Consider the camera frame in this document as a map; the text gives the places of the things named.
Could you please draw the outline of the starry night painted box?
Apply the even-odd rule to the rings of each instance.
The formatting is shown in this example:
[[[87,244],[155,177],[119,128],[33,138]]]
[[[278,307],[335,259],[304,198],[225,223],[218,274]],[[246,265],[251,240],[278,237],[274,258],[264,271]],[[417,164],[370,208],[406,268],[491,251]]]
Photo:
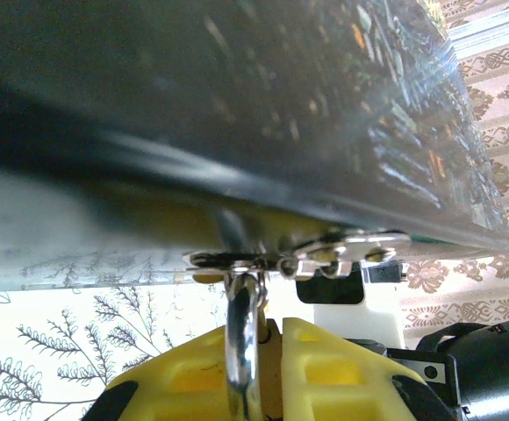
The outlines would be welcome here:
[[[0,0],[0,291],[506,251],[439,0]]]

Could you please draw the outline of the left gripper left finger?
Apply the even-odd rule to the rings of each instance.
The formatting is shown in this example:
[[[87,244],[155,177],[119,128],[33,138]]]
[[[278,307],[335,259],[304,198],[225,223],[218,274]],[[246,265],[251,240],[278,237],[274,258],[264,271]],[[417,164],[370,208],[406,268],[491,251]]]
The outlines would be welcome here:
[[[232,421],[225,327],[125,371],[108,383],[82,421]]]

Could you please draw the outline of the aluminium frame post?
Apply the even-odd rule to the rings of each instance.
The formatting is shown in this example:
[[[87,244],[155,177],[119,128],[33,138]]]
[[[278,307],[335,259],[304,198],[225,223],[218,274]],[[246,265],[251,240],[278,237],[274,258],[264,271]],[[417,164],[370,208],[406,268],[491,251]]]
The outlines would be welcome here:
[[[453,43],[461,49],[467,45],[506,43],[509,40],[509,2],[494,3],[490,9],[475,12],[448,30]]]

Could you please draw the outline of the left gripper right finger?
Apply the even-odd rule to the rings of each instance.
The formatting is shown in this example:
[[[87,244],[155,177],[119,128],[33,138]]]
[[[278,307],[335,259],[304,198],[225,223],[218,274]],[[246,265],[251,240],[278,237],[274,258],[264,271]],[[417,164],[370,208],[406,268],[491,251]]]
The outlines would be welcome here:
[[[303,319],[282,348],[283,421],[453,421],[416,372]]]

